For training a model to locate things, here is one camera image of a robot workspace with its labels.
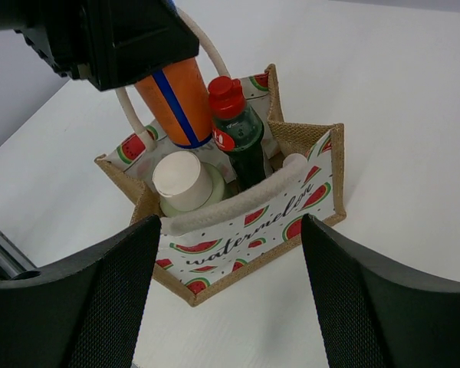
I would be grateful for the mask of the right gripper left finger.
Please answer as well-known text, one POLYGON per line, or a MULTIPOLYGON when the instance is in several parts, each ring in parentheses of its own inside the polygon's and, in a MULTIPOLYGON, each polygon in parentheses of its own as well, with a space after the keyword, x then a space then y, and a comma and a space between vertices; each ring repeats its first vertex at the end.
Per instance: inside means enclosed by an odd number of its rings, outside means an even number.
POLYGON ((0 280, 0 367, 131 367, 160 231, 151 215, 0 280))

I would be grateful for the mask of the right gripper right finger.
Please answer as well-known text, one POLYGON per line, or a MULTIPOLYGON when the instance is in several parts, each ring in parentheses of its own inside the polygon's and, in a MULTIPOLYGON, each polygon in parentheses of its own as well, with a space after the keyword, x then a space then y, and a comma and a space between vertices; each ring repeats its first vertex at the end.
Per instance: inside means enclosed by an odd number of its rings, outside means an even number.
POLYGON ((305 215, 301 241, 330 367, 460 367, 460 282, 305 215))

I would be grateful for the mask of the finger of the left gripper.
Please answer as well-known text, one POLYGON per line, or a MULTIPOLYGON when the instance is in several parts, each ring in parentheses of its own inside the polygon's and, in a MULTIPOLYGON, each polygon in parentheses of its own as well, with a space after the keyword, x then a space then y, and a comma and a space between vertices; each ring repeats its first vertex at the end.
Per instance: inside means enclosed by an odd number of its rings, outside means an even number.
POLYGON ((193 58, 199 40, 171 1, 18 1, 26 44, 54 73, 98 90, 193 58))

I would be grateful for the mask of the orange pump bottle blue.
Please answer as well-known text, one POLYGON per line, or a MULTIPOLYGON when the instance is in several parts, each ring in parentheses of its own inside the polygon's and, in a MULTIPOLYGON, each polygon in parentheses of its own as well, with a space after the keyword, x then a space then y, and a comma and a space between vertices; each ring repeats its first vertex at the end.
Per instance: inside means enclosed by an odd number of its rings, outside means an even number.
POLYGON ((169 1, 142 1, 145 28, 136 47, 144 78, 135 87, 166 135, 194 149, 210 140, 208 92, 196 56, 199 40, 169 1))

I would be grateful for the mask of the burlap watermelon canvas bag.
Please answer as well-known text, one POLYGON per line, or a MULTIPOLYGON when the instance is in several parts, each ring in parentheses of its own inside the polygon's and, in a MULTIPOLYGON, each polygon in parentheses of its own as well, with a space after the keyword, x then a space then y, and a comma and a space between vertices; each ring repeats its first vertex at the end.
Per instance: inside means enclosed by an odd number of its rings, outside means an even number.
POLYGON ((197 306, 298 246, 304 215, 344 220, 344 126, 284 121, 276 68, 266 70, 275 173, 230 199, 162 217, 153 278, 197 306))

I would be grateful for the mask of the green dish soap bottle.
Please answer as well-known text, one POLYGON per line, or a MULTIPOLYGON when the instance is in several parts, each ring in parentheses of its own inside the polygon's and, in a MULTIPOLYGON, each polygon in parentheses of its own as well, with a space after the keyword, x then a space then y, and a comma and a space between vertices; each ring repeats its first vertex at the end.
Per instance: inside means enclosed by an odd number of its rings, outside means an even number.
POLYGON ((219 76, 209 83, 208 91, 213 140, 229 158, 243 192, 273 173, 262 146, 265 126, 246 101, 239 80, 219 76))

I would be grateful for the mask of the pale green bottle white cap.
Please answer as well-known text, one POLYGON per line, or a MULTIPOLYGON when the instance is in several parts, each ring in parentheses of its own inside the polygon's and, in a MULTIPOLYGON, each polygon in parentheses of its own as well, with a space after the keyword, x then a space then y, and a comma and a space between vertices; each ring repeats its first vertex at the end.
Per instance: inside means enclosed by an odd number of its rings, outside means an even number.
POLYGON ((188 151, 165 156, 153 170, 152 181, 159 194, 160 208, 167 217, 192 212, 229 197, 219 170, 188 151))

